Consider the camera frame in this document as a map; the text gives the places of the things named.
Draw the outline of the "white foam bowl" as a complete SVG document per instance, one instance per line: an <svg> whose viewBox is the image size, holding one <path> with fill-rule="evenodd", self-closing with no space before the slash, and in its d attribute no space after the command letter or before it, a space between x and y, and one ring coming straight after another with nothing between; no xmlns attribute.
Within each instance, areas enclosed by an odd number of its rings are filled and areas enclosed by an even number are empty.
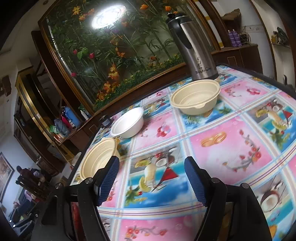
<svg viewBox="0 0 296 241"><path fill-rule="evenodd" d="M112 137L131 138L135 136L144 125L144 109L141 107L127 111L115 121L111 128Z"/></svg>

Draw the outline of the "cream ribbed plastic bowl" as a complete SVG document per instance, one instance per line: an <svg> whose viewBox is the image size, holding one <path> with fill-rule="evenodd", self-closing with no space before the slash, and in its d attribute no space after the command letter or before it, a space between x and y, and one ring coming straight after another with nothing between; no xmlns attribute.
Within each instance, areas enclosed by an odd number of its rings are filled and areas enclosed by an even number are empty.
<svg viewBox="0 0 296 241"><path fill-rule="evenodd" d="M177 89L170 97L170 104L186 115L200 115L214 108L220 91L220 84L215 80L193 81Z"/></svg>

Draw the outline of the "small dark glass jar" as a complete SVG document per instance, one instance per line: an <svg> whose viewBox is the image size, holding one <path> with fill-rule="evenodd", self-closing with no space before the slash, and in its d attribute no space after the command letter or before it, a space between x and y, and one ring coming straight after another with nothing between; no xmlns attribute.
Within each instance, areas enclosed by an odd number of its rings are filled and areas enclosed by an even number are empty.
<svg viewBox="0 0 296 241"><path fill-rule="evenodd" d="M111 126L113 120L106 114L100 118L99 122L102 128L108 128Z"/></svg>

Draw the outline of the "colourful fruit print tablecloth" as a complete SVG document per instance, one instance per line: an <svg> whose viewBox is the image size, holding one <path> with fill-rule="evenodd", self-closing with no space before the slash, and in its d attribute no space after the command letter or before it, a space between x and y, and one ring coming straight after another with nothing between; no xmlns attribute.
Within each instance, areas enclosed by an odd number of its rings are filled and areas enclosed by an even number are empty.
<svg viewBox="0 0 296 241"><path fill-rule="evenodd" d="M295 240L295 92L259 74L219 66L221 92L205 114L170 103L191 78L137 105L143 129L116 138L118 176L95 216L82 221L94 240L193 240L207 208L184 165L191 156L225 184L248 184L273 240Z"/></svg>

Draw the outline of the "blue water bottle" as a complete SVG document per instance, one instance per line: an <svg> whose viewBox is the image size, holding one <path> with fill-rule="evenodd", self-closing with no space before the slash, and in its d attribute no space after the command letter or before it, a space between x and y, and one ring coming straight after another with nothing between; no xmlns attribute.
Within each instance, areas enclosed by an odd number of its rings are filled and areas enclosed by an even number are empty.
<svg viewBox="0 0 296 241"><path fill-rule="evenodd" d="M65 112L65 116L73 122L74 126L76 128L79 128L79 126L81 125L81 121L79 121L78 117L74 114L74 112L71 110L71 108L69 108L68 106L66 106L64 108L64 112Z"/></svg>

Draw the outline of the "stainless steel thermos flask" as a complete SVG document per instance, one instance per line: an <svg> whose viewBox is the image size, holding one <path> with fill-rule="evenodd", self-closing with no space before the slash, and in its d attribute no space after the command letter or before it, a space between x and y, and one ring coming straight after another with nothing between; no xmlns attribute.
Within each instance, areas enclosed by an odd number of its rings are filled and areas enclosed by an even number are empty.
<svg viewBox="0 0 296 241"><path fill-rule="evenodd" d="M219 74L201 28L185 13L169 13L166 24L192 80L216 79Z"/></svg>

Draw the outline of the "purple bottle pair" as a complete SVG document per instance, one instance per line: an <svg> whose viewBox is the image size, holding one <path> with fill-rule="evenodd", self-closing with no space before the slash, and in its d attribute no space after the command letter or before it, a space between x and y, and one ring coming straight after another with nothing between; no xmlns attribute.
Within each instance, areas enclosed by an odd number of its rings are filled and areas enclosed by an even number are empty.
<svg viewBox="0 0 296 241"><path fill-rule="evenodd" d="M241 40L239 34L235 30L228 30L229 39L233 47L241 47Z"/></svg>

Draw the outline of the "flower garden wall painting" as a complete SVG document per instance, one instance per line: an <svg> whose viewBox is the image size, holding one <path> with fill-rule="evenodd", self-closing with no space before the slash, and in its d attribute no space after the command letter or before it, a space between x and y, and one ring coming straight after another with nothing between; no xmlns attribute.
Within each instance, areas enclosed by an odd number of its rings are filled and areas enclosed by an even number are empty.
<svg viewBox="0 0 296 241"><path fill-rule="evenodd" d="M222 48L196 1L55 1L39 20L46 46L90 112L183 59L168 14L186 13L206 46Z"/></svg>

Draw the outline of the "dark wooden wall cabinet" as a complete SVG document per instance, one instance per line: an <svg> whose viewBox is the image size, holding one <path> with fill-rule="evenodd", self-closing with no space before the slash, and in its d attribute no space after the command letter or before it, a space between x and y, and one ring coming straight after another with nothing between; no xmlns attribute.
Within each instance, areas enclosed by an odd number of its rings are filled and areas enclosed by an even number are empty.
<svg viewBox="0 0 296 241"><path fill-rule="evenodd" d="M233 47L222 17L210 1L195 1L201 12L202 20L207 24L211 43L211 51L216 63L242 67L262 73L262 63L257 44L247 44L242 47Z"/></svg>

